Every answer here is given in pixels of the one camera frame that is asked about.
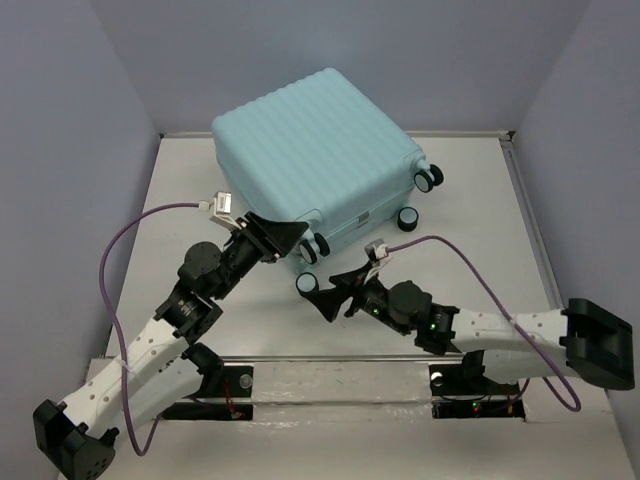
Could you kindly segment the light blue hard-shell suitcase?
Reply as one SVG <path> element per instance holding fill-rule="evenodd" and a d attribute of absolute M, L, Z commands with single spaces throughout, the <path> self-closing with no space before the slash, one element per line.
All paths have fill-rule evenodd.
<path fill-rule="evenodd" d="M 213 119 L 217 163 L 248 209 L 308 229 L 285 262 L 314 270 L 432 191 L 442 170 L 372 100 L 325 68 Z"/>

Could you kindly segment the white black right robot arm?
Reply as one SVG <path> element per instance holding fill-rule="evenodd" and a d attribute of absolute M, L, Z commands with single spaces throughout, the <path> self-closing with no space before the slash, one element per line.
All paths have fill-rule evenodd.
<path fill-rule="evenodd" d="M 460 379 L 470 391 L 551 376 L 606 390 L 635 386 L 632 326 L 590 300 L 572 298 L 560 309 L 505 318 L 438 304 L 411 280 L 387 288 L 366 267 L 329 281 L 331 288 L 321 289 L 313 274 L 303 273 L 296 288 L 329 322 L 362 312 L 413 336 L 423 351 L 463 354 Z"/>

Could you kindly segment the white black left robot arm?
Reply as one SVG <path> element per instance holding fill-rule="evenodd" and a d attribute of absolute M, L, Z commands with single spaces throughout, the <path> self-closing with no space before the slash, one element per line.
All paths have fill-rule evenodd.
<path fill-rule="evenodd" d="M 224 362 L 200 341 L 223 314 L 219 301 L 257 263 L 286 257 L 307 229 L 304 221 L 271 221 L 249 212 L 232 222 L 224 248 L 203 241 L 186 251 L 170 295 L 120 355 L 63 400 L 45 400 L 34 410 L 36 444 L 65 478 L 104 473 L 118 437 L 133 429 L 129 402 L 150 381 L 169 373 L 180 377 L 149 409 L 151 417 L 179 398 L 219 388 Z"/>

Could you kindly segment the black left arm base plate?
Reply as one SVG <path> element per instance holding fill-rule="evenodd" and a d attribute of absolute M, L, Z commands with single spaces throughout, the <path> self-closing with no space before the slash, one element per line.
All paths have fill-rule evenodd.
<path fill-rule="evenodd" d="M 166 421 L 251 421 L 254 366 L 227 364 L 221 376 L 205 379 L 199 389 L 162 413 Z"/>

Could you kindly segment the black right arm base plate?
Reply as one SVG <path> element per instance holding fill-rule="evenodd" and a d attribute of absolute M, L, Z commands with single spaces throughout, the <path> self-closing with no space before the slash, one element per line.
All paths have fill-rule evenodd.
<path fill-rule="evenodd" d="M 436 420 L 526 418 L 518 383 L 467 380 L 461 364 L 449 363 L 429 366 L 429 385 Z"/>

